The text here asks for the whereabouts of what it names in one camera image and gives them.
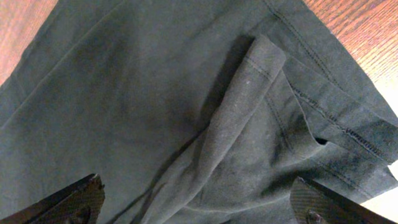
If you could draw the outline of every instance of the fabric fold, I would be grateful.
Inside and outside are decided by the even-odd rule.
[[[272,44],[265,36],[257,38],[255,43],[252,47],[259,50],[262,45]],[[261,71],[264,65],[259,63],[266,62],[267,57],[248,54],[245,61]],[[313,115],[300,104],[301,96],[288,77],[301,77],[297,79],[298,82],[311,82],[314,89],[319,86],[314,80],[308,80],[313,78],[311,73],[293,66],[302,64],[288,57],[260,106],[206,184],[195,198],[166,223],[175,223],[182,217],[197,217],[193,223],[208,220],[240,223],[247,222],[242,217],[248,217],[249,214],[259,216],[254,214],[260,211],[270,215],[268,211],[289,203],[289,187],[298,175],[316,180],[357,202],[379,194],[377,183],[380,181],[390,188],[397,186],[396,180],[384,169],[385,161],[371,159],[372,155],[362,152],[364,149],[360,142],[354,142],[353,146],[362,150],[358,152],[352,148],[346,149],[344,145],[339,146],[341,136],[322,136],[317,130],[314,132],[311,123]],[[325,82],[320,89],[333,87],[332,82]],[[311,97],[328,99],[321,93]],[[275,137],[270,136],[267,129],[272,129]],[[291,212],[280,207],[281,211],[284,209],[286,214]]]
[[[375,164],[398,159],[398,128],[294,58],[284,66],[287,79],[306,110],[314,132]]]
[[[163,223],[196,196],[234,144],[285,62],[283,51],[261,40],[255,40],[246,58],[210,121],[198,158],[189,158],[192,161],[181,169],[181,163],[188,159],[182,155],[168,168],[155,187],[159,192],[149,199],[150,205],[141,223]],[[262,60],[254,63],[252,58]]]

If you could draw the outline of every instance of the wooden surface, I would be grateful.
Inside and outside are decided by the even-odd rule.
[[[304,0],[398,114],[398,0]]]
[[[304,1],[398,113],[398,0]],[[0,0],[0,85],[11,74],[56,2]],[[364,205],[398,222],[397,202],[398,189],[395,189]]]
[[[56,3],[57,0],[0,0],[0,85]]]

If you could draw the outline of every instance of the dark green fabric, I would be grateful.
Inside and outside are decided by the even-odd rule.
[[[295,223],[397,186],[398,119],[301,1],[59,0],[0,87],[0,217],[98,173],[99,223]]]

